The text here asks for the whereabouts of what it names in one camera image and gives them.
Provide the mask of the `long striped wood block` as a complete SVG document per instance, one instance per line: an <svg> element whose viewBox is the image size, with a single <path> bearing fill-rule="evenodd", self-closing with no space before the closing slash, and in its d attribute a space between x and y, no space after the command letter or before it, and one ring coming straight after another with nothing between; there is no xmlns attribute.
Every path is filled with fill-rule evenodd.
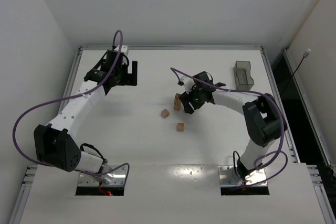
<svg viewBox="0 0 336 224"><path fill-rule="evenodd" d="M181 106L181 101L180 101L180 94L176 93L174 97L174 105L180 107Z"/></svg>

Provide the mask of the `small wood cube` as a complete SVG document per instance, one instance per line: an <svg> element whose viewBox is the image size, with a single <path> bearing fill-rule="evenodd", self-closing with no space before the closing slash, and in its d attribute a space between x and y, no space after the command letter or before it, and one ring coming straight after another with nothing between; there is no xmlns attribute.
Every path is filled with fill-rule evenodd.
<svg viewBox="0 0 336 224"><path fill-rule="evenodd" d="M176 126L176 130L178 132L183 132L184 131L184 123L178 123Z"/></svg>
<svg viewBox="0 0 336 224"><path fill-rule="evenodd" d="M170 115L170 112L167 109L163 109L161 111L161 117L162 118L167 118Z"/></svg>

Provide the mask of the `smoky transparent plastic bin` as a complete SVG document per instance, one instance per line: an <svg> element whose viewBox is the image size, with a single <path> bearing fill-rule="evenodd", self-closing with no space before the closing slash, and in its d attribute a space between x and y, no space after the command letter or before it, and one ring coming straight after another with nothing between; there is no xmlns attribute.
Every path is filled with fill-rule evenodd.
<svg viewBox="0 0 336 224"><path fill-rule="evenodd" d="M235 62L234 78L236 90L251 90L255 83L251 77L251 64L249 61Z"/></svg>

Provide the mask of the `long light wood block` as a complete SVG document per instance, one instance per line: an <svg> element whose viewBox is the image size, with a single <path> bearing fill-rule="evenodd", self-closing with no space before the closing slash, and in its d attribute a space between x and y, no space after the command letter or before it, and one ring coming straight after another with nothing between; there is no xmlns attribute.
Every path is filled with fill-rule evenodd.
<svg viewBox="0 0 336 224"><path fill-rule="evenodd" d="M179 102L174 103L174 110L179 111L181 109L181 104Z"/></svg>

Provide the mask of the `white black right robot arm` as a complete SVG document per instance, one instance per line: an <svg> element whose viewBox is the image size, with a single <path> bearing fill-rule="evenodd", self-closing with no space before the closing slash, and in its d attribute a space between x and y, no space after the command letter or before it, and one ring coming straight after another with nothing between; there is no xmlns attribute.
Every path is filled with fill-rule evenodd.
<svg viewBox="0 0 336 224"><path fill-rule="evenodd" d="M273 142L287 129L284 118L276 111L272 95L268 93L255 96L232 92L224 88L226 84L214 83L212 76L206 71L190 79L183 76L179 78L178 85L185 89L179 97L185 113L193 114L205 103L211 103L244 116L249 142L234 165L236 175L241 179L263 164L263 158Z"/></svg>

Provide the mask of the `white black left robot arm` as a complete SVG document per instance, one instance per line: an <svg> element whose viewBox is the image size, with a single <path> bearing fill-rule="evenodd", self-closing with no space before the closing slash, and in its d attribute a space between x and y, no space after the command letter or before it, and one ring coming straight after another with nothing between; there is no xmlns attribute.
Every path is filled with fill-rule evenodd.
<svg viewBox="0 0 336 224"><path fill-rule="evenodd" d="M101 153L84 151L76 143L81 124L115 86L137 85L137 61L129 61L128 47L107 50L85 75L75 97L47 125L34 130L36 156L39 162L67 172L73 170L97 175L107 162Z"/></svg>

